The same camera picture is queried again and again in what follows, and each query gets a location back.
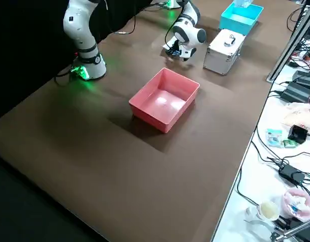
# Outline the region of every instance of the black device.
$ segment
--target black device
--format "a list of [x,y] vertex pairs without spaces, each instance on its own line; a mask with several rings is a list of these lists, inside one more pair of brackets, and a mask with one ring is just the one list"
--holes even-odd
[[279,93],[280,98],[287,102],[303,102],[310,104],[310,89],[297,83],[290,82],[283,92]]
[[293,140],[299,144],[306,141],[308,130],[297,125],[291,126],[288,134],[288,139]]
[[308,72],[296,71],[292,76],[292,81],[310,89],[310,73]]
[[302,184],[305,175],[291,165],[285,165],[279,169],[279,175],[294,185]]
[[[279,218],[275,224],[285,230],[290,230],[301,225],[302,222],[296,218]],[[298,241],[310,242],[310,227],[294,235]]]

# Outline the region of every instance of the plastic bag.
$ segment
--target plastic bag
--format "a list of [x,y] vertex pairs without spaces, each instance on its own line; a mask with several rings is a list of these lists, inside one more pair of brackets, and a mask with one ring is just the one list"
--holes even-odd
[[310,104],[293,102],[285,106],[284,125],[300,126],[310,133]]
[[234,0],[234,4],[236,7],[247,8],[254,0]]

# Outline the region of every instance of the case handle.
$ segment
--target case handle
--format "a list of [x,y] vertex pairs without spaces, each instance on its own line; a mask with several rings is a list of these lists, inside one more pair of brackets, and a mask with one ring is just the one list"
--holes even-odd
[[226,47],[230,47],[230,46],[232,46],[232,45],[234,45],[234,42],[235,42],[235,37],[234,37],[234,35],[233,34],[230,34],[230,39],[232,39],[232,41],[231,41],[231,43],[229,42],[224,42],[224,46],[226,46]]

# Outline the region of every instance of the silver metal case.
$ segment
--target silver metal case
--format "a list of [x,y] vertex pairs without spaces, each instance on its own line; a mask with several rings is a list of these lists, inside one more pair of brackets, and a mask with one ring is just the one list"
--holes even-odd
[[204,68],[226,75],[240,56],[245,35],[222,29],[207,48]]

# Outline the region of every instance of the white table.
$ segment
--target white table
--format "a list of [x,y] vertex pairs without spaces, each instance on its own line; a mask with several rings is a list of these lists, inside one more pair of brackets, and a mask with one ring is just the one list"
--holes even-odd
[[[284,86],[278,85],[281,82],[291,81],[292,75],[297,69],[285,66],[281,71],[279,77],[272,85],[271,90],[284,90]],[[265,130],[281,129],[284,136],[288,134],[289,128],[280,123],[282,118],[282,108],[285,102],[277,97],[270,97],[267,99],[266,105],[263,109],[261,118],[258,123],[258,132],[260,137],[267,143]],[[259,141],[257,132],[253,133],[252,141],[256,144],[262,157],[265,159],[271,154],[264,148],[263,144]],[[310,153],[310,137],[297,148],[271,148],[278,156],[284,157],[288,155],[295,155],[300,152]],[[300,155],[289,159],[290,165],[294,166],[305,172],[310,172],[310,156]],[[275,165],[267,165],[265,162],[258,158],[258,153],[251,143],[248,144],[247,151],[242,160],[242,178],[239,186],[240,192],[254,200],[256,203],[272,200],[280,205],[280,198],[290,188],[280,178],[278,172],[273,169],[277,168]],[[270,241],[270,231],[262,225],[251,225],[244,221],[244,211],[247,207],[253,205],[240,196],[236,191],[236,185],[239,175],[234,181],[234,186],[230,191],[230,196],[225,204],[224,211],[222,212],[216,232],[212,237],[212,242],[255,242],[255,241]],[[296,241],[295,239],[287,239],[284,241]]]

